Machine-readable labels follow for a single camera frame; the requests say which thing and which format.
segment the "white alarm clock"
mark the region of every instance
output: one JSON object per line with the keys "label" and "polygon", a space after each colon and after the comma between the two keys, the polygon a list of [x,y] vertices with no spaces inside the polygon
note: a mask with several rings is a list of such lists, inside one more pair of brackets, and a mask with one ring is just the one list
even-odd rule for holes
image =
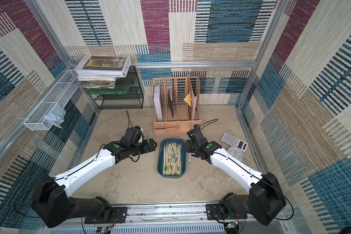
{"label": "white alarm clock", "polygon": [[233,156],[235,159],[237,159],[239,162],[242,161],[244,153],[243,151],[235,146],[229,146],[228,149],[226,150],[231,156]]}

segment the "mesh basket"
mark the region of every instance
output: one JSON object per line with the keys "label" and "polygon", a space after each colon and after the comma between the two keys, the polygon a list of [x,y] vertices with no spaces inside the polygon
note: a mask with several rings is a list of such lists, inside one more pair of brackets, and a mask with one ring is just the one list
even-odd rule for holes
{"label": "mesh basket", "polygon": [[75,71],[66,71],[47,96],[44,97],[42,102],[30,113],[23,124],[32,131],[49,130],[52,125],[45,121],[44,115],[47,115],[56,103],[62,108],[66,106],[77,89],[77,87],[72,85],[76,79],[77,73]]}

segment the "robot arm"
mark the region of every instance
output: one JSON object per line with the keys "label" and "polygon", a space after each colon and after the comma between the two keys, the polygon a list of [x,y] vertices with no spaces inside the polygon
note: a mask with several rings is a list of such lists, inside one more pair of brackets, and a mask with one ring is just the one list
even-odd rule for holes
{"label": "robot arm", "polygon": [[194,125],[187,135],[190,140],[186,141],[186,152],[219,167],[239,182],[249,194],[248,200],[233,193],[221,199],[219,213],[222,217],[234,216],[236,213],[244,216],[252,214],[261,224],[269,225],[286,205],[277,178],[271,173],[263,175],[253,170],[236,160],[216,142],[208,142],[199,125]]}
{"label": "robot arm", "polygon": [[155,151],[153,139],[144,140],[140,127],[126,129],[118,142],[110,142],[97,154],[78,166],[53,178],[43,176],[33,195],[33,210],[47,227],[56,227],[66,219],[94,217],[101,223],[111,218],[111,204],[102,197],[78,199],[71,195],[95,175],[125,158]]}

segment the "concrete floor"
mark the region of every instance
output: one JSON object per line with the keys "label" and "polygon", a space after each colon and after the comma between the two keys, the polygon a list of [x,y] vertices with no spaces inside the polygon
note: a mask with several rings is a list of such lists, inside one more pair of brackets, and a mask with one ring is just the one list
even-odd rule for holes
{"label": "concrete floor", "polygon": [[[145,139],[153,138],[160,145],[164,138],[154,136],[154,108],[128,111],[133,126],[143,128]],[[203,130],[208,141],[215,141],[226,149],[228,145],[220,141],[224,132],[247,141],[233,106],[201,106],[200,115],[203,122],[219,119]],[[120,140],[127,124],[125,110],[103,110],[82,161],[96,154],[102,143]],[[122,204],[211,201],[220,200],[228,192],[247,194],[243,187],[224,171],[195,157],[191,158],[190,164],[187,159],[186,172],[181,178],[164,178],[157,172],[158,155],[159,147],[154,152],[142,155],[138,162],[122,160],[82,185],[73,197],[101,196],[111,204]],[[242,162],[257,170],[249,148],[244,153]]]}

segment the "book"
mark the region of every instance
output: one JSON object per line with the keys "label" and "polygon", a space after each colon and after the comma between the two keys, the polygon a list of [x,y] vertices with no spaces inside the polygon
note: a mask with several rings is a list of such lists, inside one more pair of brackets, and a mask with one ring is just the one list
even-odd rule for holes
{"label": "book", "polygon": [[82,88],[110,88],[113,89],[115,81],[76,81],[73,86]]}
{"label": "book", "polygon": [[75,67],[79,76],[126,77],[130,56],[85,55]]}
{"label": "book", "polygon": [[118,78],[112,76],[78,76],[79,81],[116,81]]}

